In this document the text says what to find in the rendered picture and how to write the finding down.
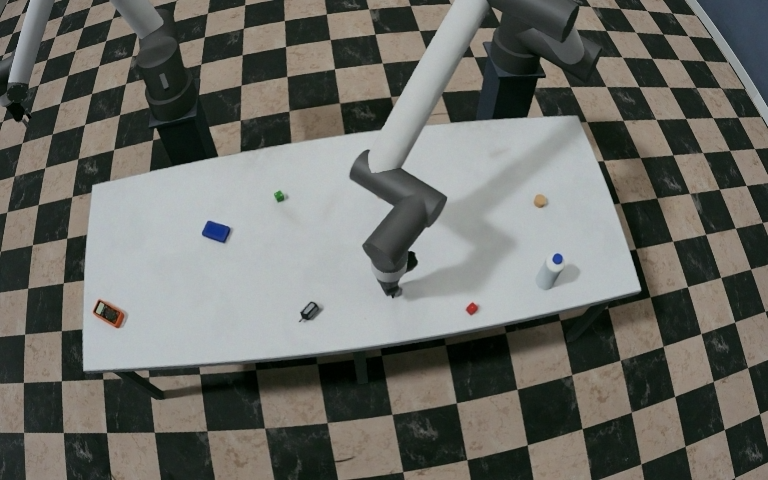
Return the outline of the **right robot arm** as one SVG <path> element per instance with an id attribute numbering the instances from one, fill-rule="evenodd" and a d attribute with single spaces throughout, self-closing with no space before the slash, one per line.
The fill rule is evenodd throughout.
<path id="1" fill-rule="evenodd" d="M 166 9 L 155 10 L 149 0 L 110 1 L 138 35 L 140 51 L 136 61 L 153 116 L 162 122 L 183 117 L 196 103 L 197 90 L 191 71 L 182 63 L 173 14 Z M 28 96 L 33 67 L 54 2 L 30 0 L 17 48 L 0 61 L 0 96 L 7 92 L 11 102 L 22 102 Z"/>

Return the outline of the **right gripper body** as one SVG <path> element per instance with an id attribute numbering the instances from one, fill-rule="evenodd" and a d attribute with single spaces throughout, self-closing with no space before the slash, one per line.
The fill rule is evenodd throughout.
<path id="1" fill-rule="evenodd" d="M 21 102 L 19 103 L 13 103 L 10 100 L 7 99 L 7 92 L 0 96 L 0 105 L 2 107 L 6 107 L 9 113 L 13 115 L 13 118 L 16 122 L 21 121 L 25 112 L 25 109 L 21 105 Z M 10 105 L 11 104 L 11 105 Z"/>

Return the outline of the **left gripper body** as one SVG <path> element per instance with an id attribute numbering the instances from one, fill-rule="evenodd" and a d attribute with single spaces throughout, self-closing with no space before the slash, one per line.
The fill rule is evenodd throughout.
<path id="1" fill-rule="evenodd" d="M 408 251 L 408 259 L 407 259 L 408 261 L 407 261 L 407 263 L 405 264 L 405 266 L 401 270 L 399 270 L 398 272 L 394 272 L 394 273 L 384 273 L 384 272 L 381 272 L 381 271 L 377 270 L 374 267 L 374 265 L 372 264 L 372 262 L 371 262 L 372 273 L 374 274 L 374 276 L 376 278 L 378 278 L 377 281 L 381 285 L 381 287 L 383 286 L 382 289 L 383 289 L 383 291 L 384 291 L 386 296 L 391 296 L 391 295 L 397 293 L 399 291 L 398 283 L 400 281 L 400 278 L 405 273 L 412 271 L 418 265 L 418 260 L 417 260 L 417 258 L 415 256 L 415 254 L 416 253 L 413 252 L 413 251 Z"/>

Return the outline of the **white bottle with blue cap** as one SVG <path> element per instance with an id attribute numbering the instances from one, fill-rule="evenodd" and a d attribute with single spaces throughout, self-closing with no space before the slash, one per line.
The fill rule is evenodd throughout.
<path id="1" fill-rule="evenodd" d="M 550 253 L 536 276 L 537 286 L 543 290 L 550 289 L 564 267 L 564 257 L 557 252 Z"/>

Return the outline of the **orange pocket multimeter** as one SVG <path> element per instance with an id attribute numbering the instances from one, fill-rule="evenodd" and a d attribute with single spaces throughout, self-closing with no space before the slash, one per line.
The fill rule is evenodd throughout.
<path id="1" fill-rule="evenodd" d="M 93 309 L 93 314 L 117 329 L 120 327 L 124 318 L 123 312 L 101 299 L 98 299 Z"/>

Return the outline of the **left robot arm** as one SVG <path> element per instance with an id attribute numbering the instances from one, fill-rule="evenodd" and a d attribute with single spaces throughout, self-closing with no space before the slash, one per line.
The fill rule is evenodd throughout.
<path id="1" fill-rule="evenodd" d="M 579 5 L 571 0 L 455 0 L 372 149 L 364 150 L 349 172 L 351 181 L 394 206 L 362 245 L 381 272 L 405 266 L 410 247 L 446 205 L 445 194 L 402 166 L 490 7 L 503 12 L 490 49 L 503 71 L 532 74 L 542 57 L 587 83 L 598 63 L 602 49 L 579 37 Z"/>

